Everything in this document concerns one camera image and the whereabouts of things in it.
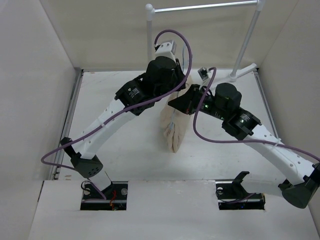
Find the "beige trousers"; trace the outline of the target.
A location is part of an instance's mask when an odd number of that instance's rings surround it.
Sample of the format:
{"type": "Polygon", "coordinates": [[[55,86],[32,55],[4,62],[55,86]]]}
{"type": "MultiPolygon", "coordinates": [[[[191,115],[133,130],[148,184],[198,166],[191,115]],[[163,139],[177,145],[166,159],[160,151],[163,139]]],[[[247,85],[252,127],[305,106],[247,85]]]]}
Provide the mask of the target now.
{"type": "Polygon", "coordinates": [[[164,108],[160,112],[160,127],[163,129],[163,135],[166,139],[167,147],[169,151],[172,153],[178,152],[184,140],[191,116],[176,110],[175,117],[173,120],[173,129],[170,129],[171,115],[173,113],[174,108],[168,106],[168,102],[179,97],[180,95],[183,95],[193,83],[194,81],[192,77],[189,76],[185,83],[186,88],[179,92],[173,92],[169,96],[164,108]]]}

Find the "light blue wire hanger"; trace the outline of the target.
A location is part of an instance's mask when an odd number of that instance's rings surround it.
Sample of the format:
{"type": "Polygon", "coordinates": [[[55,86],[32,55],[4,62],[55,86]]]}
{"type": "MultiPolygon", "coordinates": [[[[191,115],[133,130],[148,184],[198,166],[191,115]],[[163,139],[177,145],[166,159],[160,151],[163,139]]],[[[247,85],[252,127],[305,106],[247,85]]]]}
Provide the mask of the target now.
{"type": "MultiPolygon", "coordinates": [[[[186,50],[187,46],[186,44],[184,43],[183,44],[183,47],[182,47],[182,52],[181,52],[181,57],[182,57],[182,65],[181,65],[181,69],[182,69],[182,72],[184,73],[185,72],[185,50],[186,50]]],[[[172,130],[173,127],[174,127],[174,118],[175,118],[175,115],[176,115],[176,109],[173,110],[172,114],[171,114],[171,118],[170,118],[170,125],[169,125],[169,129],[172,130]]]]}

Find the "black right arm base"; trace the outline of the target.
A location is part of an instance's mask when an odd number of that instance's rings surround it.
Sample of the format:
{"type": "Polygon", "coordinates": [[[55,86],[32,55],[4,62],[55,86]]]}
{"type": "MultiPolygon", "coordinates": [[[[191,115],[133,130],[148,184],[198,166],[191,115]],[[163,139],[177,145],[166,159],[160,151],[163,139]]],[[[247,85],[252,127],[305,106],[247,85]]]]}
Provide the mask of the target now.
{"type": "Polygon", "coordinates": [[[221,211],[264,210],[266,198],[262,193],[248,193],[240,183],[217,180],[215,195],[221,211]]]}

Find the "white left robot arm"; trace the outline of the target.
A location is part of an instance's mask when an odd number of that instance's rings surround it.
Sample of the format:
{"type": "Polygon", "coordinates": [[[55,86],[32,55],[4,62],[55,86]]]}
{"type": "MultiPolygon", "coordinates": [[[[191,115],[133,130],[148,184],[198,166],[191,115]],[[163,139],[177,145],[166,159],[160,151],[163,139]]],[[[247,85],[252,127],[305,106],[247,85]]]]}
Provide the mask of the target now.
{"type": "Polygon", "coordinates": [[[185,75],[180,61],[157,56],[144,73],[126,82],[116,93],[104,112],[96,118],[75,142],[69,137],[60,141],[76,172],[91,183],[100,199],[112,195],[113,182],[97,156],[102,145],[123,125],[160,101],[167,93],[185,89],[185,75]]]}

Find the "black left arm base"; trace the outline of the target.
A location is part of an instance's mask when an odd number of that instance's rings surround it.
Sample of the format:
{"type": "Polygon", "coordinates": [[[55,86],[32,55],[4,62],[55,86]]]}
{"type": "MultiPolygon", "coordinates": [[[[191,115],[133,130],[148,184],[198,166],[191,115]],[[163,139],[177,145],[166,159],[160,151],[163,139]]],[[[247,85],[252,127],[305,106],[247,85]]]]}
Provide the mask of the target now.
{"type": "Polygon", "coordinates": [[[126,211],[128,197],[128,182],[116,181],[104,197],[89,183],[81,183],[81,211],[126,211]]]}

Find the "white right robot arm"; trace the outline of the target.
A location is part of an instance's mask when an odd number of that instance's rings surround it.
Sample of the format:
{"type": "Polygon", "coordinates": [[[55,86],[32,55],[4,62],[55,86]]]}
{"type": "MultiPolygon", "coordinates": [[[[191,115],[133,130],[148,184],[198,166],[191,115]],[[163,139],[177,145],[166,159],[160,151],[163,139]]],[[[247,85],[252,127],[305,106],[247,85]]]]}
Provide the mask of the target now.
{"type": "Polygon", "coordinates": [[[261,120],[243,109],[242,94],[230,83],[220,83],[215,93],[193,84],[187,92],[168,102],[186,115],[202,112],[222,121],[222,129],[234,137],[233,143],[243,143],[274,165],[284,180],[256,180],[249,171],[240,172],[229,181],[225,195],[229,204],[237,204],[253,194],[283,197],[288,203],[304,209],[320,187],[320,165],[301,157],[299,149],[284,145],[272,135],[261,120]]]}

